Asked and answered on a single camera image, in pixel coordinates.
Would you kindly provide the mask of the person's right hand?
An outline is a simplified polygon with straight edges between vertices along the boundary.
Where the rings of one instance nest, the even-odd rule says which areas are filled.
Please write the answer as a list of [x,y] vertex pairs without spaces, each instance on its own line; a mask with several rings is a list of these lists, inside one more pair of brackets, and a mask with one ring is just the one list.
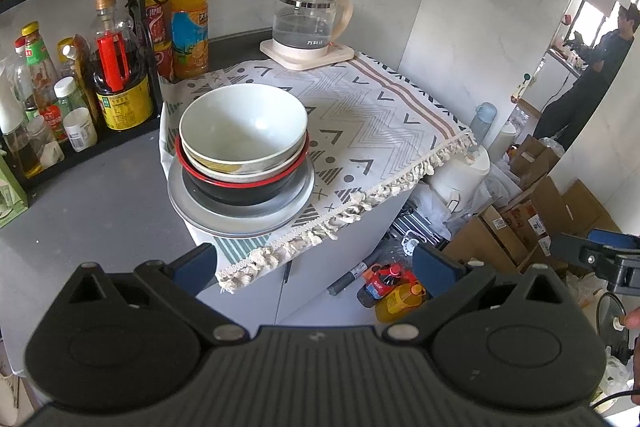
[[[630,331],[638,331],[640,329],[640,309],[634,309],[626,314],[624,325]],[[631,397],[631,401],[635,405],[640,405],[640,339],[634,342],[634,391],[635,395]]]

